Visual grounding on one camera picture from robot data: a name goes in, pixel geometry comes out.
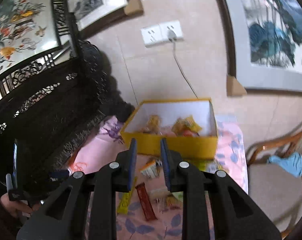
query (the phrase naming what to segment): power cord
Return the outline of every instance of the power cord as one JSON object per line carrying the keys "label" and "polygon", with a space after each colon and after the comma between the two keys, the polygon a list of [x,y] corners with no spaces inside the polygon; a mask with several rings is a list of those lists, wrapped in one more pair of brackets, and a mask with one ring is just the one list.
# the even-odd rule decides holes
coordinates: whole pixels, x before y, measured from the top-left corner
{"label": "power cord", "polygon": [[178,67],[180,69],[180,72],[181,72],[182,76],[184,77],[185,81],[188,83],[188,85],[191,88],[191,90],[192,90],[193,94],[195,95],[195,97],[198,98],[198,96],[196,95],[196,93],[195,93],[192,85],[190,84],[189,80],[187,79],[186,75],[184,74],[184,72],[183,72],[183,70],[181,68],[181,65],[180,65],[180,63],[179,63],[179,61],[177,59],[177,56],[176,56],[176,53],[175,53],[175,42],[177,40],[177,36],[176,36],[175,32],[173,30],[171,30],[171,29],[168,30],[168,38],[169,38],[169,41],[171,41],[173,43],[173,57],[174,57],[177,65],[178,65]]}

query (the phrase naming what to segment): electrical socket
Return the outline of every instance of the electrical socket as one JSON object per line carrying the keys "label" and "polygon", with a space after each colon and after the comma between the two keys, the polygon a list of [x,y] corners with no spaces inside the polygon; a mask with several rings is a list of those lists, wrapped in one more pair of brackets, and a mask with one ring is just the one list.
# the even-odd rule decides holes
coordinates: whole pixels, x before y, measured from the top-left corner
{"label": "electrical socket", "polygon": [[141,33],[146,47],[163,42],[159,25],[142,28]]}
{"label": "electrical socket", "polygon": [[163,41],[169,40],[168,30],[174,31],[175,35],[177,36],[177,40],[183,39],[183,33],[179,21],[160,23],[159,26],[160,26],[160,31],[162,34]]}

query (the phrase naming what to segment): metal screw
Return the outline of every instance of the metal screw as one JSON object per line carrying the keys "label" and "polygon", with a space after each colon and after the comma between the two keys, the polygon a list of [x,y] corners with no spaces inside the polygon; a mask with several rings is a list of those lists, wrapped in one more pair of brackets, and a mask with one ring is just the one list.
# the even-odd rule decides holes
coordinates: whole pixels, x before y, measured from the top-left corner
{"label": "metal screw", "polygon": [[110,168],[112,168],[112,169],[116,169],[116,168],[118,168],[119,166],[120,166],[120,164],[118,164],[117,162],[112,162],[112,163],[110,163]]}
{"label": "metal screw", "polygon": [[225,176],[227,176],[227,173],[225,171],[219,170],[217,171],[217,176],[224,178]]}
{"label": "metal screw", "polygon": [[83,177],[83,172],[76,171],[75,173],[73,173],[73,177],[75,177],[76,179],[79,179],[79,178]]}
{"label": "metal screw", "polygon": [[189,165],[189,163],[187,163],[187,162],[180,162],[180,163],[179,163],[179,166],[180,166],[181,168],[187,168],[187,167],[189,167],[190,165]]}

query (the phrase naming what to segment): yellow snack packet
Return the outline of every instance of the yellow snack packet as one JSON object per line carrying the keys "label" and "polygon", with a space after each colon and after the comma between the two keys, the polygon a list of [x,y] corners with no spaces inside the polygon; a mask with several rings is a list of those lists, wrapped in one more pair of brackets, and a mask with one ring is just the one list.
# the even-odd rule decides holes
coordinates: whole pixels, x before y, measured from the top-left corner
{"label": "yellow snack packet", "polygon": [[192,115],[184,119],[184,121],[186,123],[186,127],[188,127],[190,131],[198,133],[202,130],[202,127],[194,121]]}
{"label": "yellow snack packet", "polygon": [[128,214],[128,206],[130,205],[130,200],[132,196],[133,189],[135,188],[135,183],[137,182],[137,177],[134,178],[132,189],[129,192],[123,193],[123,196],[121,198],[121,202],[116,209],[116,212],[118,214]]}
{"label": "yellow snack packet", "polygon": [[172,127],[172,132],[174,132],[176,135],[180,135],[181,133],[183,133],[185,129],[186,129],[186,125],[183,119],[178,118]]}
{"label": "yellow snack packet", "polygon": [[161,119],[158,115],[151,115],[147,127],[152,133],[158,133],[160,129]]}

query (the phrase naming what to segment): framed painting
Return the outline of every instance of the framed painting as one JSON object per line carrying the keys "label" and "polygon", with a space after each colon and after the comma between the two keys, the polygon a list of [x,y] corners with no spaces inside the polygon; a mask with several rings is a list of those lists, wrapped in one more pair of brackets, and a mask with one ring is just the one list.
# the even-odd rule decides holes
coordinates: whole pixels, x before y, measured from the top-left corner
{"label": "framed painting", "polygon": [[83,38],[94,35],[110,22],[125,17],[129,0],[68,0]]}
{"label": "framed painting", "polygon": [[61,46],[51,0],[2,0],[0,76]]}
{"label": "framed painting", "polygon": [[230,74],[245,89],[302,92],[297,0],[223,0]]}

